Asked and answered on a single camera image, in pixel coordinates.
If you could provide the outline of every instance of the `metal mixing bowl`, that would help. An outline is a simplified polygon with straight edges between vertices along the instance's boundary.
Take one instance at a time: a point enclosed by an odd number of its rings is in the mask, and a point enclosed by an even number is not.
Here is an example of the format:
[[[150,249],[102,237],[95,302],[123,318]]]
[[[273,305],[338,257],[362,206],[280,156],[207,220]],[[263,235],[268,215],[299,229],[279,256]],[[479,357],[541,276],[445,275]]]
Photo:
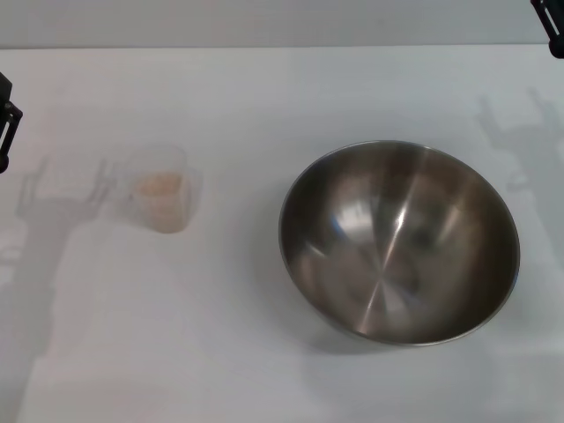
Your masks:
[[[331,152],[291,187],[279,240],[315,308],[373,340],[460,338],[509,297],[519,240],[509,210],[477,172],[398,141]]]

